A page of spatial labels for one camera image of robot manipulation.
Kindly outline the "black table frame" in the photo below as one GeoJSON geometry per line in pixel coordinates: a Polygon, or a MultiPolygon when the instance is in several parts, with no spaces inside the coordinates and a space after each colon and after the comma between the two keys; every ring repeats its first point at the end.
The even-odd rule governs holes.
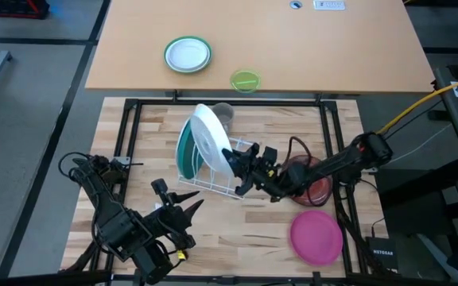
{"type": "MultiPolygon", "coordinates": [[[[239,149],[252,142],[270,146],[279,157],[298,154],[299,137],[316,157],[326,157],[362,132],[353,101],[237,100],[231,135],[239,149]]],[[[289,227],[304,207],[284,199],[271,203],[262,191],[233,199],[179,183],[175,159],[177,139],[196,106],[193,100],[107,98],[103,102],[91,151],[131,159],[125,204],[143,214],[159,199],[150,184],[163,179],[171,191],[199,191],[204,202],[193,217],[189,233],[196,246],[186,262],[168,275],[171,282],[309,283],[315,278],[339,283],[351,272],[364,270],[364,259],[351,238],[328,266],[303,262],[289,245],[289,227]]]]}

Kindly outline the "small white plate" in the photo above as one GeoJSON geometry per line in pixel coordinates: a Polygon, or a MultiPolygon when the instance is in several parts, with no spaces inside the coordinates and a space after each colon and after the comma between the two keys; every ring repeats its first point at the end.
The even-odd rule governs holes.
{"type": "Polygon", "coordinates": [[[180,72],[195,71],[208,62],[210,56],[207,45],[194,38],[174,41],[165,52],[167,64],[180,72]]]}

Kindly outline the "grey translucent cup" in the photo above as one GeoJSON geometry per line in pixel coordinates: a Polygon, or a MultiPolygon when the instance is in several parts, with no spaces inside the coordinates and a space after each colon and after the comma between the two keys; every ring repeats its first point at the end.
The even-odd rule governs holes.
{"type": "Polygon", "coordinates": [[[233,107],[226,102],[219,102],[212,107],[212,112],[219,119],[219,122],[224,128],[224,131],[226,133],[230,133],[232,123],[235,117],[233,107]]]}

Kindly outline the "black Netgear network switch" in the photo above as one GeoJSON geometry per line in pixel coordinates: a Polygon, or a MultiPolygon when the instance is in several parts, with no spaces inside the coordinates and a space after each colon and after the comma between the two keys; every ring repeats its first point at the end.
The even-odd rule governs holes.
{"type": "Polygon", "coordinates": [[[382,262],[383,266],[392,272],[398,272],[395,241],[389,238],[376,237],[367,237],[366,240],[371,252],[382,262]]]}

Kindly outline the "green rimmed plate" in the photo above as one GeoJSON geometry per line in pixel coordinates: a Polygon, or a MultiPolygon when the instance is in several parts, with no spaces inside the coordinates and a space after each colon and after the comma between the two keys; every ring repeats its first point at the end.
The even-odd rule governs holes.
{"type": "Polygon", "coordinates": [[[195,73],[210,64],[212,47],[200,37],[178,37],[166,45],[163,57],[171,70],[185,74],[195,73]]]}

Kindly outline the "small green bowl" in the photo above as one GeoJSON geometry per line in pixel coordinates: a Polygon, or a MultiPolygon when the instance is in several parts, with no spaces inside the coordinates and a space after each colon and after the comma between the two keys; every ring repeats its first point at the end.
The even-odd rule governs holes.
{"type": "Polygon", "coordinates": [[[230,78],[231,87],[240,93],[253,93],[261,86],[261,77],[256,71],[242,69],[230,78]]]}

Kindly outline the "pink plate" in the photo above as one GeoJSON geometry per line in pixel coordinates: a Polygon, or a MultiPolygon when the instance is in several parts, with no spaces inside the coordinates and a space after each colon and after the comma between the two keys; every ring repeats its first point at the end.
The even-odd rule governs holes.
{"type": "Polygon", "coordinates": [[[305,263],[327,266],[341,254],[343,237],[332,216],[323,211],[304,211],[291,222],[289,244],[305,263]]]}

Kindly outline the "large white plate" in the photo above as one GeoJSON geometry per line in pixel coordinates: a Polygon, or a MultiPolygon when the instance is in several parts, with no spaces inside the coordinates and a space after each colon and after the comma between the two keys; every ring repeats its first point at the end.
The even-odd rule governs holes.
{"type": "Polygon", "coordinates": [[[222,124],[208,106],[200,103],[190,117],[192,136],[206,164],[215,172],[226,176],[234,173],[223,155],[223,150],[232,151],[231,143],[222,124]]]}

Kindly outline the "beige wooden desk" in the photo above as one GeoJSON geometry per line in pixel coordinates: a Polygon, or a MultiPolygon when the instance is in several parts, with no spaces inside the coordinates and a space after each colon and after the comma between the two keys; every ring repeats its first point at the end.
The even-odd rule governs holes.
{"type": "Polygon", "coordinates": [[[433,72],[402,0],[112,0],[87,77],[92,90],[227,90],[239,70],[261,91],[427,93],[433,72]],[[197,36],[212,47],[195,74],[169,69],[166,45],[197,36]]]}

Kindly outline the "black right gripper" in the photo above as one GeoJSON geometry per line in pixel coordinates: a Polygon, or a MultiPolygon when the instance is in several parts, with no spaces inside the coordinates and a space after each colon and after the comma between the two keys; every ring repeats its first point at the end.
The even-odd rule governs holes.
{"type": "MultiPolygon", "coordinates": [[[[252,144],[245,152],[236,149],[222,149],[222,154],[235,177],[241,177],[249,172],[250,166],[256,160],[259,144],[252,144]]],[[[262,190],[270,196],[271,203],[277,203],[293,194],[293,189],[285,185],[285,177],[278,171],[278,166],[273,160],[258,157],[252,171],[252,177],[242,180],[240,186],[235,188],[235,194],[244,196],[255,185],[257,190],[262,190]]]]}

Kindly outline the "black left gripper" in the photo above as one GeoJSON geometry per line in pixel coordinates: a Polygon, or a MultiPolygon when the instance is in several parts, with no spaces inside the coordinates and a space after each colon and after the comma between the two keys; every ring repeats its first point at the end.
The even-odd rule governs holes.
{"type": "MultiPolygon", "coordinates": [[[[186,194],[171,194],[172,203],[182,203],[187,199],[198,195],[199,191],[186,194]]],[[[187,229],[192,225],[192,218],[204,200],[201,199],[186,209],[179,206],[161,207],[145,216],[146,228],[156,238],[166,236],[177,249],[191,249],[196,245],[196,241],[187,229]]]]}

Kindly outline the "teal plate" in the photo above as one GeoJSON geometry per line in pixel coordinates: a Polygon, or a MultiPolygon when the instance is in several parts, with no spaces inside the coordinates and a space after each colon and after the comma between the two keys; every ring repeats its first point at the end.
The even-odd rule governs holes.
{"type": "Polygon", "coordinates": [[[176,147],[177,169],[185,179],[193,179],[204,164],[192,135],[190,119],[187,119],[178,137],[176,147]]]}

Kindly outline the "red translucent bowl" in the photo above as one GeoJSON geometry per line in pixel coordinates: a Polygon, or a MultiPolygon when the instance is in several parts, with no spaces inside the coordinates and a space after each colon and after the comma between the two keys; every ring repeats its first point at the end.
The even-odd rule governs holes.
{"type": "MultiPolygon", "coordinates": [[[[318,164],[320,159],[317,157],[312,157],[312,159],[309,161],[308,155],[296,155],[284,164],[284,168],[287,169],[293,162],[300,162],[302,164],[307,164],[310,162],[309,166],[312,167],[318,164]]],[[[326,204],[331,194],[332,178],[329,176],[312,183],[309,189],[305,191],[303,195],[291,196],[290,198],[292,201],[302,206],[322,207],[326,204]]]]}

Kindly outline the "red and black crate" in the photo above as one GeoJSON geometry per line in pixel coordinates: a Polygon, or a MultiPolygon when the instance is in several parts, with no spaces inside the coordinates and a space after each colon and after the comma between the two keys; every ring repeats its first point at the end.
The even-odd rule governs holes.
{"type": "Polygon", "coordinates": [[[0,0],[0,17],[43,20],[49,8],[46,0],[0,0]]]}

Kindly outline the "white power strip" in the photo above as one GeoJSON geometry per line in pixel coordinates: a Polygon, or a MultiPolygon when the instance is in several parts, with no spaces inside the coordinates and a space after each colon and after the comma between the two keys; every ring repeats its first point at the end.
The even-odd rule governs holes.
{"type": "Polygon", "coordinates": [[[313,0],[315,10],[342,11],[346,9],[344,0],[313,0]]]}

